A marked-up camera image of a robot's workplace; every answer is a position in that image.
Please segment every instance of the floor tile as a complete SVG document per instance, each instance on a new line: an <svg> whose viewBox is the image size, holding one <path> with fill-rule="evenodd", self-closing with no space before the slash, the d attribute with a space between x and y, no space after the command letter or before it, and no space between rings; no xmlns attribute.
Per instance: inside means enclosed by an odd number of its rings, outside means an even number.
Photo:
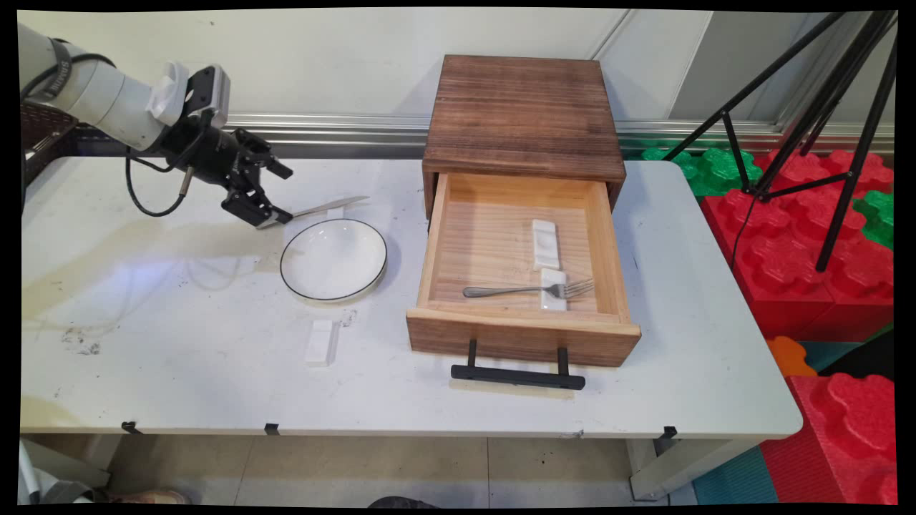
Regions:
<svg viewBox="0 0 916 515"><path fill-rule="evenodd" d="M109 471L114 493L175 489L194 504L235 502L253 436L127 435Z"/></svg>
<svg viewBox="0 0 916 515"><path fill-rule="evenodd" d="M624 440L491 438L491 508L667 506L636 502Z"/></svg>
<svg viewBox="0 0 916 515"><path fill-rule="evenodd" d="M256 437L236 504L365 508L386 496L486 508L486 439Z"/></svg>

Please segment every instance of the orange foam block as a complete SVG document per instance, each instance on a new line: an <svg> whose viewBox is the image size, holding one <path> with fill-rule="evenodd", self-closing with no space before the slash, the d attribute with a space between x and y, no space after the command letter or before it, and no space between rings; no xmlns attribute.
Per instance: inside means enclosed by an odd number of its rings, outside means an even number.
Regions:
<svg viewBox="0 0 916 515"><path fill-rule="evenodd" d="M767 340L769 351L773 353L773 359L780 368L782 376L817 376L813 368L808 367L804 362L804 357L808 352L804 350L802 344L789 338L788 336L777 336L772 340Z"/></svg>

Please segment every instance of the table leg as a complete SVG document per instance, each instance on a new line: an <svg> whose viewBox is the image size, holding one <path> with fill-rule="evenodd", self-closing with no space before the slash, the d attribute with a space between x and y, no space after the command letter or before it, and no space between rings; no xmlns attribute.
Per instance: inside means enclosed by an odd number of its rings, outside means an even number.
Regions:
<svg viewBox="0 0 916 515"><path fill-rule="evenodd" d="M654 459L647 457L651 440L632 442L627 440L627 450L637 453L636 457L630 456L633 499L654 500L744 453L761 440L678 440Z"/></svg>

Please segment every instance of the white plate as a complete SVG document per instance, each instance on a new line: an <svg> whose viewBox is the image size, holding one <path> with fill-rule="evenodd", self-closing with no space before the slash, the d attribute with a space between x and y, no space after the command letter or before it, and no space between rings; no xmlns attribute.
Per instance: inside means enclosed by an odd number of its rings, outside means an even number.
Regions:
<svg viewBox="0 0 916 515"><path fill-rule="evenodd" d="M280 277L313 301L343 301L365 293L382 277L385 239L365 222L325 220L293 236L280 257Z"/></svg>

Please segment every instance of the wooden drawer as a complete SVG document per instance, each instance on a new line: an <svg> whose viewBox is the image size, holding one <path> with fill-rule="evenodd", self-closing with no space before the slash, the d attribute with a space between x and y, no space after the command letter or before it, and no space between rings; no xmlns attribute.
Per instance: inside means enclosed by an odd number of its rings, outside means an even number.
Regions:
<svg viewBox="0 0 916 515"><path fill-rule="evenodd" d="M567 280L594 290L567 311L540 309L537 293L466 299L466 286L540 284L531 220L557 226ZM440 173L417 307L408 310L414 350L618 367L640 337L627 307L614 225L601 181Z"/></svg>

